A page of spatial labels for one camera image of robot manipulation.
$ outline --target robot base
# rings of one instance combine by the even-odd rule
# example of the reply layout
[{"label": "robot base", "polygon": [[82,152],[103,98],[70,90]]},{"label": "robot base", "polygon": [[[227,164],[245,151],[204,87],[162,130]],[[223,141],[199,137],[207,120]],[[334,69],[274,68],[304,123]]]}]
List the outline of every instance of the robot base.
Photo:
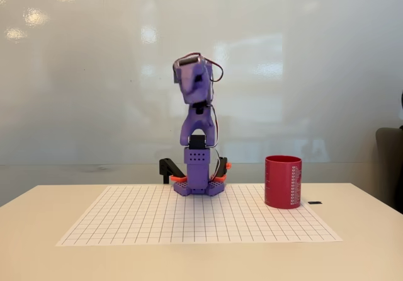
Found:
[{"label": "robot base", "polygon": [[202,189],[191,189],[188,187],[188,182],[176,182],[174,183],[174,191],[182,196],[188,196],[190,194],[194,195],[208,195],[214,196],[218,193],[224,191],[224,183],[210,181],[206,188]]}]

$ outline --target grid paper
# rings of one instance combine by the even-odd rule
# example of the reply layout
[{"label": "grid paper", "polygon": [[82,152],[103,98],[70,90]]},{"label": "grid paper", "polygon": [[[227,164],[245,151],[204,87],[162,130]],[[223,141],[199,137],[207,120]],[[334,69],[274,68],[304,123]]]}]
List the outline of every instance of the grid paper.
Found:
[{"label": "grid paper", "polygon": [[228,184],[214,197],[124,185],[108,186],[57,246],[334,241],[342,239],[305,202],[267,206],[263,184]]}]

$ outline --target orange part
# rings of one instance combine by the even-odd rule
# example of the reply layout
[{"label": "orange part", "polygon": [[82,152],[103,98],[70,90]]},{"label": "orange part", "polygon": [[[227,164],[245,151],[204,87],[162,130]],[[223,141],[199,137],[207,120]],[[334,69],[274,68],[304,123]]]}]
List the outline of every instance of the orange part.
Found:
[{"label": "orange part", "polygon": [[224,175],[223,177],[215,177],[212,181],[213,182],[224,182],[225,179],[227,179],[227,175]]},{"label": "orange part", "polygon": [[188,181],[188,177],[175,177],[175,176],[171,176],[171,180],[174,182],[186,182]]}]

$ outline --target wire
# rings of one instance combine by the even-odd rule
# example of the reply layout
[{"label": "wire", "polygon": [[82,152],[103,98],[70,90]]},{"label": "wire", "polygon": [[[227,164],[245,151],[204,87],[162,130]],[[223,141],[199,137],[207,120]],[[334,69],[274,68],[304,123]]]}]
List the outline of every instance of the wire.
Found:
[{"label": "wire", "polygon": [[217,120],[217,114],[215,113],[215,109],[214,109],[213,104],[211,103],[211,104],[209,104],[208,106],[212,107],[212,109],[213,109],[214,119],[215,119],[215,129],[216,129],[216,131],[217,131],[217,140],[215,141],[214,146],[210,146],[210,147],[216,147],[217,144],[219,144],[219,134],[220,134],[220,132],[219,132],[219,131],[220,131],[220,128],[219,128],[219,121]]},{"label": "wire", "polygon": [[214,174],[213,174],[211,180],[214,180],[214,179],[215,179],[217,173],[219,172],[219,167],[220,167],[220,163],[221,163],[221,159],[220,159],[220,154],[219,154],[219,152],[217,151],[216,148],[214,148],[214,151],[217,153],[217,166],[215,167],[215,171],[214,171]]},{"label": "wire", "polygon": [[[206,67],[206,66],[204,66],[204,70],[205,70],[206,73],[208,74],[208,70],[207,70],[207,67]],[[216,82],[214,81],[214,74],[213,74],[213,73],[212,73],[212,76],[211,76],[211,78],[210,78],[209,80],[211,80],[211,82],[212,82],[212,99],[210,100],[210,103],[212,103],[212,102],[213,102],[213,99],[214,99],[214,83],[216,83]]]},{"label": "wire", "polygon": [[210,60],[210,59],[207,59],[207,58],[204,58],[205,60],[207,60],[208,62],[211,62],[213,65],[215,65],[215,66],[217,66],[218,68],[220,68],[220,70],[221,70],[221,76],[215,81],[214,79],[210,79],[213,83],[217,83],[217,82],[219,82],[222,78],[223,78],[223,76],[224,76],[224,70],[222,69],[222,67],[219,65],[219,64],[217,64],[216,62],[214,62],[214,61],[212,61],[212,60]]},{"label": "wire", "polygon": [[214,151],[217,153],[217,165],[215,167],[215,171],[214,174],[211,178],[211,180],[214,180],[214,178],[216,177],[218,171],[219,171],[219,167],[220,167],[220,163],[221,163],[221,159],[220,159],[220,154],[218,152],[218,150],[215,148],[218,144],[219,144],[219,135],[220,135],[220,127],[219,127],[219,121],[217,119],[217,114],[215,113],[215,108],[212,104],[209,105],[210,107],[212,107],[213,109],[213,114],[214,114],[214,119],[215,119],[215,126],[216,126],[216,130],[217,130],[217,140],[215,141],[214,146],[209,146],[209,148],[214,149]]}]

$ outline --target black bracket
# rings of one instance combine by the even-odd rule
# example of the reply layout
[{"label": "black bracket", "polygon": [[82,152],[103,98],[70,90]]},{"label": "black bracket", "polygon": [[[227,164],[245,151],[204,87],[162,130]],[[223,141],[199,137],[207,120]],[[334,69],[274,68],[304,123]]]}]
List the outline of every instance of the black bracket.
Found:
[{"label": "black bracket", "polygon": [[182,178],[185,175],[182,173],[181,169],[169,158],[164,158],[159,160],[159,174],[164,177],[164,184],[169,183],[169,177],[175,176]]},{"label": "black bracket", "polygon": [[226,157],[220,157],[220,165],[218,167],[217,174],[215,175],[216,177],[223,177],[225,174],[227,174],[227,163],[228,159]]}]

